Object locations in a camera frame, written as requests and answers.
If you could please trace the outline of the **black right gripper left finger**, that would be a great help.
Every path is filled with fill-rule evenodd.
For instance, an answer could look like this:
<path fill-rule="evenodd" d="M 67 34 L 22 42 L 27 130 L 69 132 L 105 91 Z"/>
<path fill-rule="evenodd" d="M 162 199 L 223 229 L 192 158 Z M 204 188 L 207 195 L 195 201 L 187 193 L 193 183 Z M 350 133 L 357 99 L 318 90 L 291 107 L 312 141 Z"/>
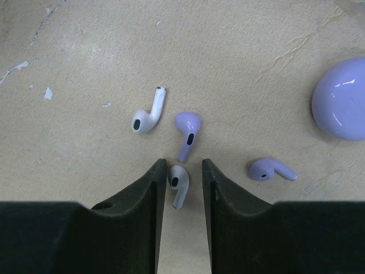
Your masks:
<path fill-rule="evenodd" d="M 167 162 L 120 192 L 77 202 L 2 202 L 2 273 L 156 273 Z"/>

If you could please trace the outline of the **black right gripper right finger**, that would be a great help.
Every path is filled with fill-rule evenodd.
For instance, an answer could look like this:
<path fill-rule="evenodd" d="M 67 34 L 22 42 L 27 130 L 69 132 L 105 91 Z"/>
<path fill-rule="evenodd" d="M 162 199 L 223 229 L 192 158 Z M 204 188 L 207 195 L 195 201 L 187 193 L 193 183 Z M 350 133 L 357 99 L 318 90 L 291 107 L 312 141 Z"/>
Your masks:
<path fill-rule="evenodd" d="M 270 204 L 202 161 L 213 273 L 363 273 L 364 203 Z"/>

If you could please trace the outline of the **white earbud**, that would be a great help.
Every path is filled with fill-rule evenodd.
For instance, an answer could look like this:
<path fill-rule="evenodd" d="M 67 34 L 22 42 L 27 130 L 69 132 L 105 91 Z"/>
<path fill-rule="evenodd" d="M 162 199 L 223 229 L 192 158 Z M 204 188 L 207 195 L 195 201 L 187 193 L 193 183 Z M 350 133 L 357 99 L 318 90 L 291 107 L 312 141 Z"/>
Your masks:
<path fill-rule="evenodd" d="M 180 209 L 189 189 L 190 180 L 187 170 L 180 165 L 172 166 L 168 174 L 168 183 L 171 189 L 177 191 L 173 206 L 175 209 Z"/>
<path fill-rule="evenodd" d="M 134 133 L 140 135 L 146 134 L 154 128 L 161 117 L 165 96 L 166 88 L 160 86 L 156 87 L 155 97 L 150 113 L 147 113 L 145 110 L 138 110 L 133 116 L 131 125 Z"/>

